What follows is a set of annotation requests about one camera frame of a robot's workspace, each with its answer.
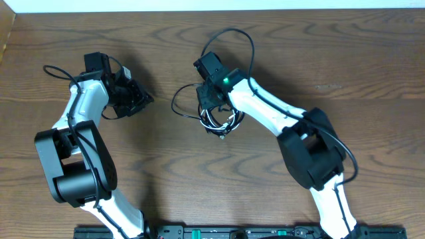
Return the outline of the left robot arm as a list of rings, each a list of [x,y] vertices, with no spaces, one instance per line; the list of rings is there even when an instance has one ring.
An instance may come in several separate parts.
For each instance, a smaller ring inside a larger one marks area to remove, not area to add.
[[[144,213],[118,189],[116,166],[98,130],[106,108],[113,108],[118,119],[130,117],[153,98],[128,68],[120,65],[113,72],[111,61],[101,52],[85,54],[83,72],[64,73],[69,101],[52,128],[35,135],[35,147],[53,199],[103,224],[77,226],[75,238],[156,238]]]

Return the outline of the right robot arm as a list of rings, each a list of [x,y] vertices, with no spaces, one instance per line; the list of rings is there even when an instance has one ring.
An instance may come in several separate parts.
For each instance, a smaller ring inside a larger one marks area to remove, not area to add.
[[[319,108],[291,106],[263,89],[239,69],[229,70],[209,52],[193,64],[204,82],[197,88],[200,107],[211,120],[213,108],[229,105],[270,130],[278,141],[286,168],[309,190],[319,211],[320,226],[330,238],[354,238],[357,221],[351,214],[344,185],[343,161],[355,157],[340,141],[327,115]]]

